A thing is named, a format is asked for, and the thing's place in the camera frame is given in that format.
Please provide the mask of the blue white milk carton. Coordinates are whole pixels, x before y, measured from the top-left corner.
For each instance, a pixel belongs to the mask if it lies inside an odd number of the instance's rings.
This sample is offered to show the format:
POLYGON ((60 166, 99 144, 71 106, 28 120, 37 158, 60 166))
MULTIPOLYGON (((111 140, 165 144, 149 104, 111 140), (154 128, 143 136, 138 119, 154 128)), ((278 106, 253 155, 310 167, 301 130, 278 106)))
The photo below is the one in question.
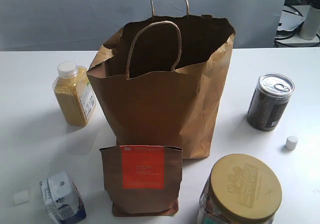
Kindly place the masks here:
POLYGON ((87 217, 82 197, 68 174, 61 171, 39 182, 44 209, 55 224, 77 224, 87 217))

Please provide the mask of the white cylinder in background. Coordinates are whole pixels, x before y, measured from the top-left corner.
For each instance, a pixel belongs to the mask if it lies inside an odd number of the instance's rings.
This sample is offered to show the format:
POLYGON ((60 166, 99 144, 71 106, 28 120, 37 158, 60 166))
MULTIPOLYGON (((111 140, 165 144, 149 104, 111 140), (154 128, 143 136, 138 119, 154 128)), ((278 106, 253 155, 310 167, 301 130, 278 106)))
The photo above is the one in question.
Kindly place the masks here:
POLYGON ((303 22, 299 36, 304 40, 312 40, 320 28, 320 9, 311 6, 303 22))

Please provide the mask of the small white cube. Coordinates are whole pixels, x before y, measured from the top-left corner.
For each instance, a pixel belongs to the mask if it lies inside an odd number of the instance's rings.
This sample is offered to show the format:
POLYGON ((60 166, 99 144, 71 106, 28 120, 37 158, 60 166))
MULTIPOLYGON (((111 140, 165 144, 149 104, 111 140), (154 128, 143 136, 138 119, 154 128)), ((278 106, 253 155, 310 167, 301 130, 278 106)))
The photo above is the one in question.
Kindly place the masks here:
POLYGON ((13 195, 13 203, 15 206, 25 204, 30 201, 30 194, 28 190, 16 192, 13 195))

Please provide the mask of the jar with gold lid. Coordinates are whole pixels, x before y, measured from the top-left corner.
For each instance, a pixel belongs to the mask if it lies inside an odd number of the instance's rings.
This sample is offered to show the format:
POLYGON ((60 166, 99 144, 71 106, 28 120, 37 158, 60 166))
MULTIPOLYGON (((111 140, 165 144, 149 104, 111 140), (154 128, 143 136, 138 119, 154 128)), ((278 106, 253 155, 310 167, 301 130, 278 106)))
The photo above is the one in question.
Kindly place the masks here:
POLYGON ((276 174, 242 153, 221 157, 199 198, 198 224, 271 224, 282 202, 276 174))

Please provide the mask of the dark grain pull-tab can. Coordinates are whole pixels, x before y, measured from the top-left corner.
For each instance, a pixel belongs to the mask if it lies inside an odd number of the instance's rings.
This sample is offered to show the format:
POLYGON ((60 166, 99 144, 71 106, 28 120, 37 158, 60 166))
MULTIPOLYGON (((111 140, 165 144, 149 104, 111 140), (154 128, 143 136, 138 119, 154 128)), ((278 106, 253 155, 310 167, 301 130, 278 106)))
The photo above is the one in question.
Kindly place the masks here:
POLYGON ((247 111, 246 120, 253 128, 270 132, 278 125, 294 92, 294 82, 279 73, 258 78, 247 111))

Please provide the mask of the brown paper shopping bag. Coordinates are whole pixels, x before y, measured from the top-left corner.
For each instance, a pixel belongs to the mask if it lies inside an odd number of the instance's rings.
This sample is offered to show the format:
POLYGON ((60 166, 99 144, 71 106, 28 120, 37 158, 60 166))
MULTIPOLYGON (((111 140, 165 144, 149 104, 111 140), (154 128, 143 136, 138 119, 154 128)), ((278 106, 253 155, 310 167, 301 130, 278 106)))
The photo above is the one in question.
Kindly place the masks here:
POLYGON ((208 157, 235 34, 224 17, 152 13, 105 41, 86 74, 117 143, 208 157))

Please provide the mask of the brown pouch with red label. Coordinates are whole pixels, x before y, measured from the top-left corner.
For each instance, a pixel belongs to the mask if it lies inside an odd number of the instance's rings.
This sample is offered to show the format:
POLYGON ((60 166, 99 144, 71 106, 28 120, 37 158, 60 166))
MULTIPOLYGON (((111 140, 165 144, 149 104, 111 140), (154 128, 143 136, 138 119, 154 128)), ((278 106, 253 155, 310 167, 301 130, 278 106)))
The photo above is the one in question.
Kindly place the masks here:
POLYGON ((178 212, 181 148, 117 145, 99 151, 104 189, 115 217, 173 216, 178 212))

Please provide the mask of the yellow grain plastic bottle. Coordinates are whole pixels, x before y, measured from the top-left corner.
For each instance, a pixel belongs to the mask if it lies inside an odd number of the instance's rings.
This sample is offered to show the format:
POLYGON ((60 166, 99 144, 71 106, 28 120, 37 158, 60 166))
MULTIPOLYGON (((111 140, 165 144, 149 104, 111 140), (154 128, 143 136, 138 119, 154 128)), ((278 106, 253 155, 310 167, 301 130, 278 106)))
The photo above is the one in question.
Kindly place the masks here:
POLYGON ((87 69, 64 61, 57 66, 57 72, 52 88, 66 122, 72 126, 86 126, 97 103, 87 69))

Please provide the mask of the small white bottle cap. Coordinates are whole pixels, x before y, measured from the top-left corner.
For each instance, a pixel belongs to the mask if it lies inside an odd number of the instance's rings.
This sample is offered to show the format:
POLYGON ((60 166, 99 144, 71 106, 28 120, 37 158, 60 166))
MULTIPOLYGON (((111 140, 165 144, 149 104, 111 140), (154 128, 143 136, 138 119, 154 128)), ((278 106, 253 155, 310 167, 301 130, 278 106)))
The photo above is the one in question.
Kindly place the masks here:
POLYGON ((288 136, 285 142, 285 147, 290 150, 293 151, 298 143, 298 138, 296 136, 288 136))

